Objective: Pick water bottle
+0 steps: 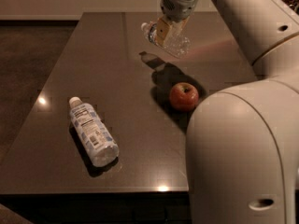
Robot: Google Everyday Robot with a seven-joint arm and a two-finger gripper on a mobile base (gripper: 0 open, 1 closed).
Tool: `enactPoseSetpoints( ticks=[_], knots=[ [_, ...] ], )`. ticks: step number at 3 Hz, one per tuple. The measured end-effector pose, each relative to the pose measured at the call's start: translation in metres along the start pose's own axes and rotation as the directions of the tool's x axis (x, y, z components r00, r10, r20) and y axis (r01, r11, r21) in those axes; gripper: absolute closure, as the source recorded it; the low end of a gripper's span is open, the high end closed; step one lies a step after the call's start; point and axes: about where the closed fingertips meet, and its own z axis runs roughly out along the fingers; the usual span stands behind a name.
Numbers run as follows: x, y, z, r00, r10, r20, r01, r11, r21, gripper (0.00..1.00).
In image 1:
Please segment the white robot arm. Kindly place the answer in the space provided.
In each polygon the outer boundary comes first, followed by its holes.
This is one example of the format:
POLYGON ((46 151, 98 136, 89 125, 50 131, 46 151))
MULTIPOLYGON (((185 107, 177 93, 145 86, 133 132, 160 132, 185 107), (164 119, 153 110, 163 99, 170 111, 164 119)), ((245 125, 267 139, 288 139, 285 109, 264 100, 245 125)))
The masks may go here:
MULTIPOLYGON (((160 39, 198 0, 161 0, 160 39)), ((186 170, 192 224, 296 224, 298 16, 282 0, 212 0, 257 81, 192 114, 186 170)))

